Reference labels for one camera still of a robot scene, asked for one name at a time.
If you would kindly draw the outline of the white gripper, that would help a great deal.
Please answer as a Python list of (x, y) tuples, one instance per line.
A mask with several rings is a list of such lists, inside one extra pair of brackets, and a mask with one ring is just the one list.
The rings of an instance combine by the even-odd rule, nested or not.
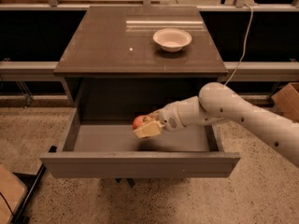
[(161, 110), (155, 110), (149, 113), (149, 116), (154, 120), (146, 121), (134, 129), (134, 134), (138, 138), (160, 135), (163, 129), (176, 132), (185, 128), (179, 117), (178, 102), (168, 104)]

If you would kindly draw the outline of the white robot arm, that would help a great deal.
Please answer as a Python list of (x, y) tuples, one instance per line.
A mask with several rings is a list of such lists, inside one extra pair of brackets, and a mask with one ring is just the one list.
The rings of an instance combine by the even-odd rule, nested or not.
[(207, 83), (199, 94), (176, 101), (133, 121), (139, 138), (191, 125), (207, 126), (232, 120), (257, 136), (295, 166), (299, 166), (299, 123), (244, 100), (225, 85)]

